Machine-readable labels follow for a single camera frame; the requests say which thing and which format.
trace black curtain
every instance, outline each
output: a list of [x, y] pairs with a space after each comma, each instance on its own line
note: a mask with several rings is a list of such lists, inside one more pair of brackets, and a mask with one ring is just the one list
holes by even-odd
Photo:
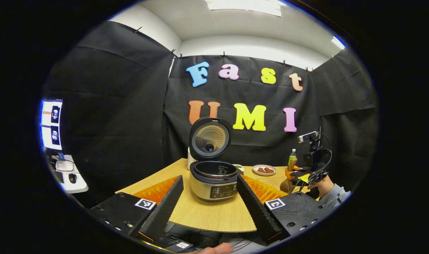
[[62, 98], [61, 140], [89, 190], [86, 207], [162, 169], [166, 81], [174, 55], [107, 21], [57, 63], [45, 97]]
[[[186, 69], [206, 61], [208, 81], [193, 87], [193, 79]], [[239, 79], [225, 79], [219, 76], [223, 64], [239, 67]], [[277, 79], [275, 84], [266, 84], [261, 80], [261, 70], [272, 68]], [[296, 91], [289, 75], [297, 73], [303, 91]], [[243, 56], [188, 56], [176, 58], [167, 83], [164, 101], [164, 154], [166, 164], [187, 157], [191, 100], [203, 101], [200, 117], [209, 116], [210, 101], [219, 102], [217, 117], [235, 124], [237, 109], [235, 103], [244, 103], [250, 112], [256, 105], [266, 106], [264, 125], [266, 130], [255, 131], [246, 127], [233, 130], [232, 143], [219, 159], [235, 164], [269, 164], [284, 166], [292, 148], [296, 148], [299, 158], [309, 150], [309, 144], [299, 144], [297, 137], [319, 130], [319, 110], [314, 81], [309, 73], [301, 68], [283, 65], [275, 61]], [[295, 126], [297, 132], [285, 132], [286, 115], [283, 108], [295, 108]], [[302, 159], [298, 165], [304, 165]]]
[[[364, 65], [345, 49], [311, 72], [333, 158], [329, 176], [354, 190], [368, 172], [378, 133], [377, 95]], [[324, 147], [329, 144], [321, 139]]]

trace person's hand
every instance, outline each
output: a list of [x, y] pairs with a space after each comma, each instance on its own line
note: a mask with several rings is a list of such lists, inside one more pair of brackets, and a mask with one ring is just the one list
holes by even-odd
[[324, 179], [322, 179], [319, 183], [309, 186], [308, 189], [313, 189], [314, 187], [318, 187], [319, 197], [322, 198], [325, 195], [327, 195], [327, 193], [329, 193], [334, 186], [335, 185], [332, 182], [332, 180], [330, 180], [329, 175], [326, 175], [326, 177], [324, 177]]
[[233, 251], [233, 247], [229, 243], [221, 243], [214, 248], [206, 247], [205, 249], [202, 249], [199, 251], [186, 252], [183, 254], [228, 254], [232, 251]]

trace computer monitor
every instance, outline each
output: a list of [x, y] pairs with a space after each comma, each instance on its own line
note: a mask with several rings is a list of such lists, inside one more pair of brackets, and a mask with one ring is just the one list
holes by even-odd
[[45, 98], [41, 107], [41, 134], [43, 146], [55, 151], [62, 151], [61, 119], [62, 99]]

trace plastic bottle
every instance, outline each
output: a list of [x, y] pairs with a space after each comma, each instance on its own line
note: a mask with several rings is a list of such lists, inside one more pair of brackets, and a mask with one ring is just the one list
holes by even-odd
[[293, 170], [293, 169], [290, 169], [290, 164], [291, 164], [291, 160], [295, 158], [296, 158], [296, 149], [293, 149], [290, 155], [290, 159], [288, 160], [288, 170]]

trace gray sleeve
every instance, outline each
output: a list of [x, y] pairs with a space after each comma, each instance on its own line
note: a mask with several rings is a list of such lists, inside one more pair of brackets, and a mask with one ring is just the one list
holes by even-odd
[[319, 200], [321, 204], [327, 207], [336, 207], [343, 202], [351, 195], [351, 192], [346, 192], [343, 187], [338, 186], [337, 184], [330, 190], [327, 195]]

